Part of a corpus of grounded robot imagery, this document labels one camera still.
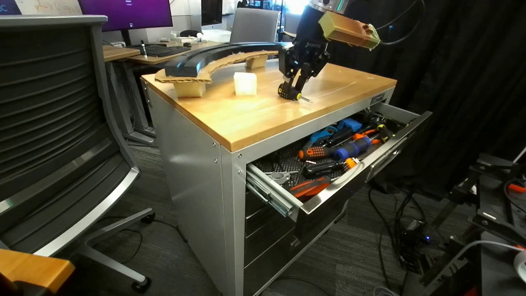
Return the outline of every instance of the office chair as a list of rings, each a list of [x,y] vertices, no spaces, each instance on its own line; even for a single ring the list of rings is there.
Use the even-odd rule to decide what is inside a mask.
[[[53,256],[127,192],[139,167],[118,133],[103,59],[106,16],[0,19],[0,246]],[[81,241],[81,254],[147,289],[91,244],[152,221],[145,208]]]
[[[279,40],[277,9],[238,8],[233,21],[231,42],[241,40]]]

